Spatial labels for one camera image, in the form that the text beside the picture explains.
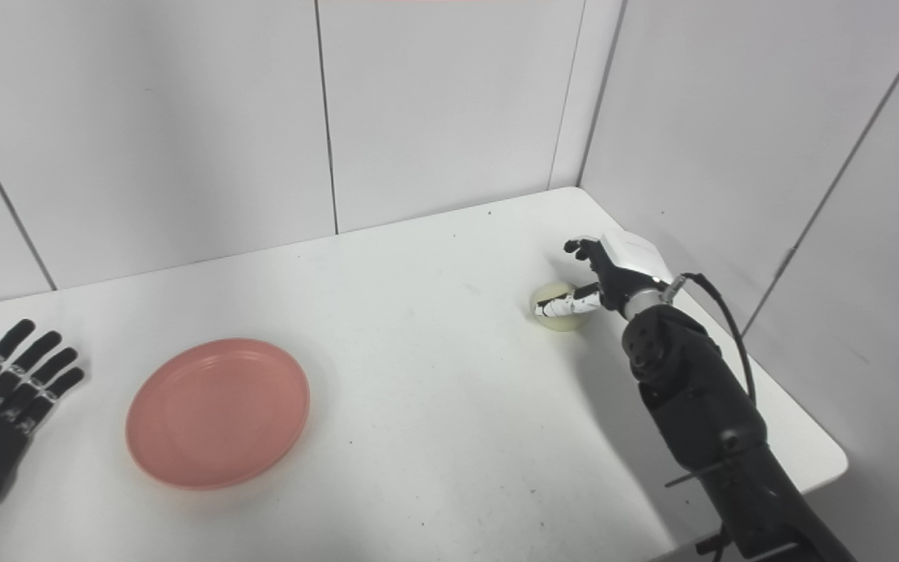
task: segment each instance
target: black cable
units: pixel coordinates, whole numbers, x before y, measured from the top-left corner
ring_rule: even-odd
[[[752,399],[752,404],[754,404],[755,377],[752,374],[752,363],[748,360],[748,351],[744,347],[744,338],[741,337],[741,331],[737,327],[737,322],[734,322],[734,315],[732,315],[730,309],[727,308],[727,303],[723,302],[723,296],[720,295],[720,291],[716,290],[716,287],[710,283],[705,275],[702,273],[684,273],[682,274],[682,277],[695,282],[696,285],[699,285],[699,287],[709,293],[709,296],[713,297],[713,300],[720,306],[723,317],[727,318],[727,327],[730,328],[730,334],[734,336],[734,342],[737,344],[737,352],[741,356],[741,367],[744,370],[744,384],[747,387],[748,398]],[[720,540],[717,541],[718,544],[716,551],[713,553],[712,562],[720,562],[720,559],[723,558],[723,551],[727,548],[727,526],[724,525],[724,523],[720,523],[720,532],[717,533],[717,536],[720,537]]]
[[[730,309],[727,308],[727,303],[723,302],[720,291],[717,291],[716,287],[702,273],[684,273],[682,277],[692,280],[696,285],[699,285],[704,291],[709,293],[709,296],[713,297],[713,300],[720,306],[723,316],[727,318],[727,327],[730,328],[730,334],[734,336],[734,342],[737,344],[737,352],[741,355],[741,367],[744,369],[744,384],[747,386],[748,398],[752,399],[752,403],[754,403],[755,377],[752,374],[752,363],[748,360],[748,352],[744,348],[741,331],[737,327],[737,323],[734,322],[734,316],[730,313]]]

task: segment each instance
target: white table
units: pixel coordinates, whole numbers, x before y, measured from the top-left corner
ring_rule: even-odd
[[[528,298],[592,280],[561,250],[614,221],[568,188],[0,303],[75,345],[89,380],[36,434],[0,505],[0,560],[649,560],[717,518],[654,429],[624,321],[536,324]],[[399,298],[390,298],[399,293]],[[685,294],[677,305],[734,343]],[[262,476],[189,492],[140,472],[140,384],[200,342],[259,338],[311,384],[295,448]],[[770,443],[797,486],[847,466],[755,366]]]

